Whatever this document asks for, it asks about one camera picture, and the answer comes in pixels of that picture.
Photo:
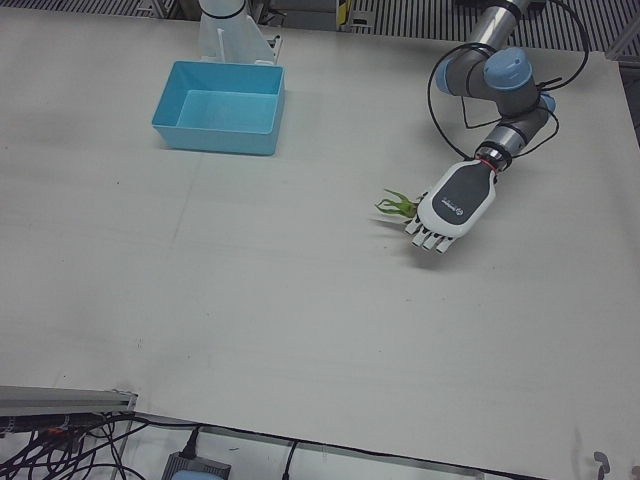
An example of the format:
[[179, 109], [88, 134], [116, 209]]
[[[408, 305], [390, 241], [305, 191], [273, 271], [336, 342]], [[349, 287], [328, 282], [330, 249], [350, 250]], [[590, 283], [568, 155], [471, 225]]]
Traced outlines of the white grey robot hand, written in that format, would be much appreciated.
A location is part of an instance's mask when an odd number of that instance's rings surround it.
[[484, 159], [451, 166], [419, 201], [405, 228], [411, 243], [445, 253], [464, 237], [495, 199], [496, 168]]

